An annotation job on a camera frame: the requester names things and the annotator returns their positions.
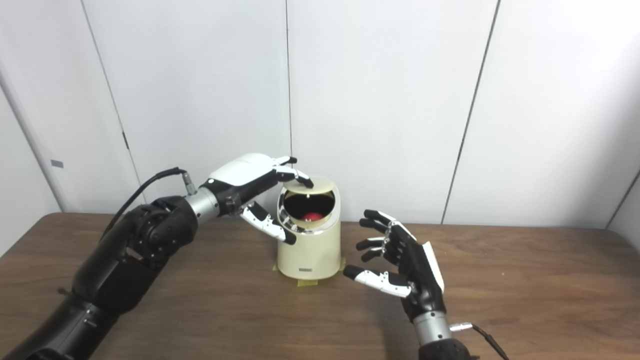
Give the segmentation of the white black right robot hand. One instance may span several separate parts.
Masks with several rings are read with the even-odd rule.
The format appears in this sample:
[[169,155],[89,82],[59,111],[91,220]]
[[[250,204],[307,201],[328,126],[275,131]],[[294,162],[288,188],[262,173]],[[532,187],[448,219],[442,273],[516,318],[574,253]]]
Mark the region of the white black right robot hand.
[[356,244],[357,251],[365,251],[361,261],[382,258],[396,266],[397,272],[347,264],[343,275],[371,289],[400,298],[410,322],[425,313],[445,314],[444,279],[432,246],[419,243],[398,219],[379,210],[364,210],[359,225],[382,234]]

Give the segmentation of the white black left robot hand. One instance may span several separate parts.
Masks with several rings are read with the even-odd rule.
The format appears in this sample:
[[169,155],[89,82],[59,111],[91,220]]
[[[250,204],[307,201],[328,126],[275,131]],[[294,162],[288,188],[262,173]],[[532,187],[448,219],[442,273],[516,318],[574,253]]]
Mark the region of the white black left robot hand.
[[291,167],[296,163],[297,158],[292,156],[274,158],[263,153],[247,153],[211,172],[199,189],[215,199],[215,216],[239,216],[270,237],[294,245],[297,237],[288,234],[255,198],[280,183],[291,181],[312,189],[313,180]]

